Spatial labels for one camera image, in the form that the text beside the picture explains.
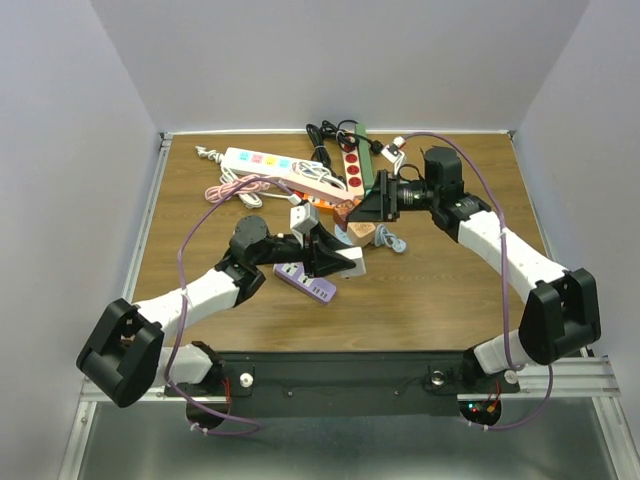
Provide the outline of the light blue round socket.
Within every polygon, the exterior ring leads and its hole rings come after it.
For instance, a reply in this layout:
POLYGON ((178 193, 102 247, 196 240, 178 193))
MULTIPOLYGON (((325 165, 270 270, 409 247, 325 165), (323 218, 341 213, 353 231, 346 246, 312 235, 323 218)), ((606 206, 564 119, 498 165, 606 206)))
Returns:
POLYGON ((352 241, 349 239, 348 234, 343 231, 339 225, 334 226, 334 236, 345 245, 351 247, 353 245, 352 241))

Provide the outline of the peach cube socket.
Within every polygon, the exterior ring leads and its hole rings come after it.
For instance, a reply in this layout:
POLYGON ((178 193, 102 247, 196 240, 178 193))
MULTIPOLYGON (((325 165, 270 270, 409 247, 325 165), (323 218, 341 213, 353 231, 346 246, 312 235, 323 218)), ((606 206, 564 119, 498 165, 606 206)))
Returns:
POLYGON ((376 229, 374 223, 350 222, 347 225, 347 236, 354 246, 365 247, 374 240, 376 229))

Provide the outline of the dark red cube socket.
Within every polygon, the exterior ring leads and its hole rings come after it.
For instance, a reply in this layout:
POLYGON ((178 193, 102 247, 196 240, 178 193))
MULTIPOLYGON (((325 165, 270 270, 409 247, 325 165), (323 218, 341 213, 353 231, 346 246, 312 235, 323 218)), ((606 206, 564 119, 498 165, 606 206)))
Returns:
POLYGON ((356 204, 351 200, 345 200, 333 208, 333 220, 338 225, 345 225, 348 223, 348 216, 351 211, 356 207, 356 204))

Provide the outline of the white cube adapter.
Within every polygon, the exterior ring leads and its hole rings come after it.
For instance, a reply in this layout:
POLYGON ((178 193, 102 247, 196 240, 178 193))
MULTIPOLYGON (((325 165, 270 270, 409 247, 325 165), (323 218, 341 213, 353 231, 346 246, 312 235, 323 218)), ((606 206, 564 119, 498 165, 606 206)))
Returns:
POLYGON ((361 247, 352 246, 350 248, 338 250, 337 253, 354 264, 353 267, 340 272, 340 275, 343 278, 358 277, 366 273, 364 254, 361 247))

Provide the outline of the purple power strip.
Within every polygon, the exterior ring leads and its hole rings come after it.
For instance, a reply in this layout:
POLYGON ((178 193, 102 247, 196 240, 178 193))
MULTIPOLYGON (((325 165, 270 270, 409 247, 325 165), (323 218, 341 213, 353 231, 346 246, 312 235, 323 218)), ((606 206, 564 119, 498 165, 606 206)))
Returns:
POLYGON ((273 273, 289 286, 322 304, 328 304, 337 292, 337 287, 325 278, 309 276, 301 262, 275 264, 273 273))

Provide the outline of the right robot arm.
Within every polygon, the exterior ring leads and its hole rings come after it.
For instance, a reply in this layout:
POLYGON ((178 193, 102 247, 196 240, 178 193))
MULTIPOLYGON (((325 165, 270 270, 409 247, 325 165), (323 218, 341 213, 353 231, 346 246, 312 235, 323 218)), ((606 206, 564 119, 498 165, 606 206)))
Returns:
POLYGON ((529 363, 550 365, 601 337, 598 293, 586 269, 569 270, 509 230, 498 212, 465 189, 458 153, 436 146, 424 155, 423 177, 404 181, 381 170, 349 212, 351 222, 392 222, 403 211, 427 211, 452 240, 501 274, 505 291, 525 304, 517 329, 468 349, 460 378, 472 390, 496 374, 529 363))

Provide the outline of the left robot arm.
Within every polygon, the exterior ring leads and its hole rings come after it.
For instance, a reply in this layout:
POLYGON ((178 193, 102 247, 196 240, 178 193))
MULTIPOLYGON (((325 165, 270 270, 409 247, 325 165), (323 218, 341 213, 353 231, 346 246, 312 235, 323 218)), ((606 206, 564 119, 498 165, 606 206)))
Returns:
POLYGON ((242 218, 222 259, 200 278, 132 304, 109 303, 76 359, 77 368, 117 406, 128 407, 150 388, 190 383, 215 392, 223 371, 199 347, 174 345, 191 324, 248 301, 265 281, 262 265, 300 263, 309 277, 365 273, 363 251, 334 237, 315 220, 289 234, 270 233, 259 216, 242 218))

